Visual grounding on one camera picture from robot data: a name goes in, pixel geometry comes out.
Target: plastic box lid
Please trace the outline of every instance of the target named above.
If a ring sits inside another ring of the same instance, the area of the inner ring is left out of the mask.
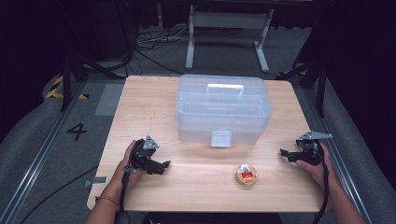
[[[258,77],[183,75],[179,79],[180,132],[262,133],[272,113],[266,85]]]

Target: black cable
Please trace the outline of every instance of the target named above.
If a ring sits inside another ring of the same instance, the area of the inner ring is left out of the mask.
[[[69,23],[70,27],[72,28],[73,32],[75,33],[79,44],[82,46],[82,48],[84,49],[85,53],[87,54],[87,56],[93,60],[92,56],[90,55],[90,53],[87,51],[87,49],[85,48],[84,42],[81,39],[81,36],[78,34],[76,27],[73,25],[73,22],[71,21],[69,15],[66,12],[66,9],[64,8],[64,4],[58,0],[58,4],[62,9],[62,13],[66,16],[67,22]]]
[[[136,45],[140,50],[160,49],[166,44],[174,43],[182,39],[182,36],[184,36],[188,32],[187,28],[188,26],[181,30],[176,30],[172,34],[171,34],[171,30],[169,29],[167,30],[167,35],[163,35],[165,31],[157,31],[160,33],[155,37],[153,37],[153,35],[151,34],[154,32],[142,33],[136,38]],[[150,47],[142,46],[142,45],[147,45],[148,43],[150,43],[151,45]]]
[[[318,155],[321,157],[322,166],[323,166],[324,198],[323,198],[322,206],[320,207],[318,215],[315,217],[313,224],[319,223],[326,209],[327,202],[329,201],[329,169],[324,161],[324,157],[322,157],[320,153],[318,153]]]
[[[134,69],[131,67],[131,65],[130,64],[128,64],[128,67],[131,69],[131,71],[134,73],[134,75],[135,76],[137,76],[137,73],[134,71]]]
[[[108,70],[108,71],[113,71],[113,70],[116,70],[116,69],[119,69],[119,68],[121,68],[121,67],[123,67],[125,64],[127,64],[129,61],[131,60],[131,58],[127,58],[125,61],[121,61],[120,63],[118,63],[118,64],[115,64],[115,65],[112,65],[112,66],[109,66],[109,67],[104,67],[106,70]],[[98,71],[97,69],[94,69],[94,68],[90,68],[90,67],[84,67],[85,68],[85,70],[86,71],[88,71],[88,72],[100,72],[100,71]]]
[[[124,37],[124,40],[125,40],[126,48],[128,49],[128,52],[131,52],[131,44],[129,42],[128,35],[126,34],[125,22],[124,22],[124,20],[122,19],[122,16],[121,16],[119,1],[114,0],[114,4],[116,6],[117,16],[119,18],[119,22],[120,22],[120,25],[121,25],[121,30],[122,30],[122,34],[123,34],[123,37]]]
[[[162,64],[160,64],[160,63],[155,62],[154,60],[150,59],[148,56],[146,56],[145,54],[143,54],[143,53],[140,52],[139,50],[137,50],[136,52],[138,52],[139,54],[141,54],[143,57],[149,59],[150,61],[152,61],[152,62],[158,64],[160,67],[162,67],[162,68],[164,68],[164,69],[167,69],[167,70],[169,70],[169,71],[172,71],[172,72],[175,72],[175,73],[184,75],[184,73],[182,73],[182,72],[179,72],[179,71],[174,70],[174,69],[172,69],[172,68],[168,68],[168,67],[166,67],[166,66],[164,66],[164,65],[162,65]]]
[[[46,200],[48,200],[50,197],[52,197],[54,194],[56,194],[57,192],[59,192],[60,190],[66,188],[67,186],[69,186],[70,184],[72,184],[73,182],[75,182],[76,180],[82,178],[84,175],[90,173],[91,171],[93,171],[94,169],[98,168],[99,165],[95,165],[93,166],[89,171],[86,171],[85,173],[73,178],[72,180],[70,180],[69,182],[67,182],[66,184],[64,184],[63,186],[61,186],[60,188],[56,189],[55,191],[53,191],[49,196],[47,196],[46,198],[44,198],[43,200],[41,200],[40,203],[38,203],[34,208],[32,208],[32,210],[30,210],[30,212],[22,219],[22,221],[20,222],[20,224],[22,224],[23,222],[26,221],[26,219],[33,214],[33,212],[41,205],[43,204]]]
[[[129,176],[131,175],[131,172],[133,169],[134,169],[134,167],[131,164],[131,160],[128,160],[128,164],[126,164],[126,166],[123,168],[124,174],[123,174],[122,180],[121,180],[121,184],[122,184],[122,189],[121,189],[121,194],[120,194],[120,211],[121,212],[125,211],[124,210],[125,191],[126,191],[126,186],[129,182]]]
[[[137,65],[139,66],[139,69],[140,69],[139,75],[142,76],[143,68],[142,68],[142,65],[140,64],[140,60],[139,60],[135,55],[134,55],[134,58],[136,58],[136,60],[137,60]]]
[[[113,78],[113,79],[125,79],[125,77],[120,77],[110,71],[108,71],[107,69],[105,69],[102,65],[90,60],[89,58],[85,58],[83,55],[80,54],[74,54],[73,57],[75,59],[78,59],[82,62],[87,63],[90,67],[94,68],[97,71],[100,71],[101,73],[103,73],[104,75]]]
[[[125,78],[128,77],[128,69],[126,68],[126,64],[125,64]]]

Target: small object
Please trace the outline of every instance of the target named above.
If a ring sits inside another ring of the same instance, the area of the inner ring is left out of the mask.
[[[299,137],[300,139],[305,139],[305,140],[313,140],[313,139],[323,139],[323,138],[332,138],[332,135],[330,133],[317,133],[317,132],[307,132]]]
[[[107,176],[96,176],[92,180],[84,180],[82,186],[85,188],[90,188],[94,184],[106,184]]]
[[[236,171],[236,180],[243,186],[252,186],[257,181],[257,171],[253,166],[242,164]]]
[[[165,168],[169,166],[170,161],[160,163],[151,159],[151,156],[159,146],[150,136],[147,137],[146,141],[142,138],[134,143],[131,156],[129,157],[129,165],[124,168],[125,173],[131,173],[136,169],[141,169],[147,171],[149,175],[162,175]]]
[[[115,199],[112,199],[112,198],[107,198],[105,196],[99,196],[99,197],[95,196],[95,202],[96,203],[99,202],[99,200],[101,200],[101,199],[109,200],[109,201],[113,202],[116,206],[119,206],[119,201],[118,200],[115,200]]]
[[[318,165],[324,157],[319,139],[332,138],[332,135],[309,131],[300,135],[299,138],[296,140],[296,144],[303,149],[302,152],[288,152],[281,148],[280,155],[288,158],[289,162],[301,160],[312,165]]]

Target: wooden table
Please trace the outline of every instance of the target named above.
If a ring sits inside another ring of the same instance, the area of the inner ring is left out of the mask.
[[[150,135],[159,145],[152,159],[172,161],[163,175],[143,174],[125,196],[125,209],[196,212],[317,212],[323,192],[279,149],[299,151],[295,139],[309,130],[292,86],[265,81],[274,113],[253,146],[214,148],[178,141],[178,77],[128,77],[96,176],[111,178],[132,140]],[[235,172],[247,163],[258,181],[244,187]],[[93,185],[88,207],[105,185]]]

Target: hand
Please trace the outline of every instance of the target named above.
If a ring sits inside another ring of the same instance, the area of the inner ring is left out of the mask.
[[[330,157],[329,149],[326,148],[322,143],[320,145],[323,148],[324,160],[326,162],[327,168],[329,169],[329,182],[337,181],[337,175],[334,170],[334,166],[332,164],[332,159]],[[323,165],[322,162],[316,166],[309,164],[306,161],[297,161],[296,164],[306,170],[309,174],[311,174],[312,178],[314,178],[318,184],[324,189],[324,180],[323,180]]]
[[[122,161],[120,161],[119,165],[117,166],[116,171],[114,172],[113,178],[111,178],[109,185],[114,185],[114,186],[122,186],[121,180],[124,175],[123,168],[127,165],[129,156],[131,155],[132,148],[134,147],[135,140],[131,143],[131,145],[128,146],[128,148],[125,151],[124,158]],[[129,182],[127,184],[126,189],[130,189],[140,178],[141,176],[141,170],[136,170],[137,172],[131,172],[129,176]]]

